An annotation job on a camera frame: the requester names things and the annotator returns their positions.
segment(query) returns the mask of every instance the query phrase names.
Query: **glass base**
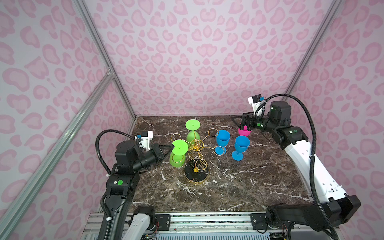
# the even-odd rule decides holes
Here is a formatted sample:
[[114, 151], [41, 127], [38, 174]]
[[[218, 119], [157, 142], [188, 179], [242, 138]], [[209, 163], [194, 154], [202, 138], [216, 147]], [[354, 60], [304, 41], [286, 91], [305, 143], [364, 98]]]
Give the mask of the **glass base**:
[[215, 148], [215, 153], [216, 153], [217, 155], [223, 155], [224, 153], [227, 152], [227, 150], [225, 149], [225, 147], [223, 147], [223, 148], [224, 148], [224, 150], [223, 150], [221, 147], [216, 147], [216, 148]]
[[232, 153], [232, 158], [236, 161], [241, 161], [243, 159], [244, 155], [242, 152], [234, 151]]
[[185, 154], [178, 156], [173, 154], [172, 152], [169, 155], [169, 163], [174, 167], [181, 167], [185, 163]]

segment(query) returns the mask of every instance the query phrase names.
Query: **metal bracket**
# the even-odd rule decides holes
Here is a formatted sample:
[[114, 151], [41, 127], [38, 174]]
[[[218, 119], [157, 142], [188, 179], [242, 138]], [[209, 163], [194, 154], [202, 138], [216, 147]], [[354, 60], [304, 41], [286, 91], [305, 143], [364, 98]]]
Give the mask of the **metal bracket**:
[[170, 215], [169, 214], [156, 214], [156, 220], [159, 222], [158, 231], [169, 231]]
[[266, 215], [265, 213], [249, 215], [251, 217], [251, 224], [252, 224], [253, 230], [265, 230], [265, 228], [267, 228], [267, 230], [273, 229], [273, 228], [270, 228], [269, 225], [266, 226], [265, 215]]
[[107, 67], [107, 74], [110, 75], [110, 74], [112, 74], [112, 72], [113, 72], [112, 68], [111, 67]]

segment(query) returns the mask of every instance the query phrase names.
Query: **brown marble surface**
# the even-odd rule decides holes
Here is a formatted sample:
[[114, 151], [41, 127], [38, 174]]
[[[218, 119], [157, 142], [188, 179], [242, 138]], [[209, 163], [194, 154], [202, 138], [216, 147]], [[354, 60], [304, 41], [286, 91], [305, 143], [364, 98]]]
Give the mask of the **brown marble surface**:
[[[138, 117], [132, 134], [152, 130], [152, 142], [171, 144], [173, 133], [178, 132], [186, 138], [185, 122], [192, 118], [200, 121], [197, 131], [202, 138], [210, 128], [229, 131], [231, 139], [226, 146], [227, 152], [216, 156], [212, 149], [202, 150], [210, 174], [199, 184], [189, 182], [183, 168], [171, 166], [169, 158], [161, 166], [141, 174], [130, 211], [142, 204], [154, 205], [156, 212], [264, 211], [276, 203], [309, 202], [293, 161], [260, 131], [250, 134], [251, 144], [244, 152], [244, 159], [233, 160], [231, 153], [235, 150], [238, 128], [230, 116]], [[208, 137], [204, 143], [214, 147], [216, 137]]]

